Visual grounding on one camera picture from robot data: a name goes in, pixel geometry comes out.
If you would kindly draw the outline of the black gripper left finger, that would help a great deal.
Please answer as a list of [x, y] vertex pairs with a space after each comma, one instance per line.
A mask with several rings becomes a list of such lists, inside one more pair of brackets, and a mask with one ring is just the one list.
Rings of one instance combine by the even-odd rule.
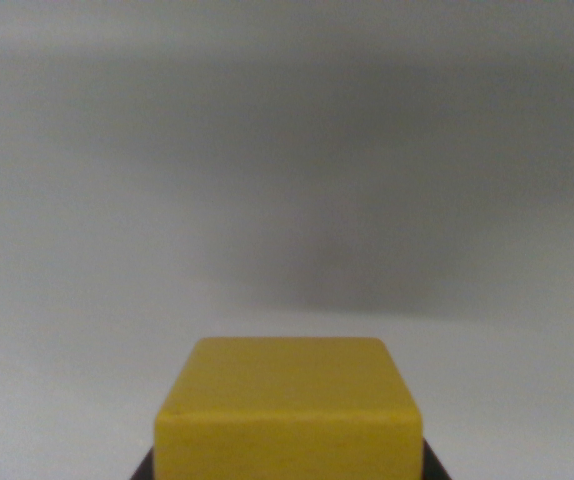
[[154, 480], [153, 450], [150, 449], [138, 465], [130, 480]]

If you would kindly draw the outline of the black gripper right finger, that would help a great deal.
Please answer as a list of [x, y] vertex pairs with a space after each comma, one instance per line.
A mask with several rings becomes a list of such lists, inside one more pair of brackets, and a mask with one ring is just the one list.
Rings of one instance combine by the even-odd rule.
[[434, 453], [426, 439], [423, 440], [423, 480], [451, 480], [451, 476]]

